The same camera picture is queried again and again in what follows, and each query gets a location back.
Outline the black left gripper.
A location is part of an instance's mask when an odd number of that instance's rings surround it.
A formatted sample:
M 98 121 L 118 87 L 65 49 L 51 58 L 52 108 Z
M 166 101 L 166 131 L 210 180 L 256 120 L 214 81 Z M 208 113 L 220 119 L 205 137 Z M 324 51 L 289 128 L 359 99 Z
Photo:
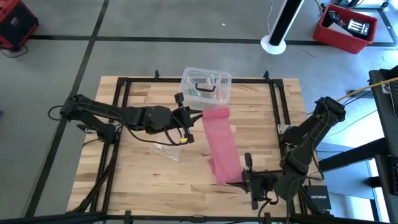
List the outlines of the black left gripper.
M 194 110 L 189 106 L 185 106 L 183 104 L 184 95 L 181 92 L 176 93 L 174 98 L 178 108 L 172 111 L 170 129 L 182 128 L 184 136 L 187 137 L 187 142 L 193 143 L 194 137 L 190 132 L 190 128 L 194 127 L 195 122 L 201 119 L 203 112 L 201 110 Z

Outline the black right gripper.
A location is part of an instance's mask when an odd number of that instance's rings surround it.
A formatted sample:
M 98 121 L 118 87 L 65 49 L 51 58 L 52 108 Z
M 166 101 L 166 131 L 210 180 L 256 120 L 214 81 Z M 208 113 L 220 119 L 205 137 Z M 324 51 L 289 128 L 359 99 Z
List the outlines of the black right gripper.
M 280 174 L 279 170 L 265 170 L 252 172 L 252 155 L 246 152 L 244 154 L 246 168 L 241 172 L 233 174 L 229 185 L 243 189 L 251 197 L 251 208 L 258 209 L 258 202 L 267 198 L 267 193 L 274 190 L 274 184 L 277 182 Z M 249 180 L 248 184 L 230 184 L 240 183 Z

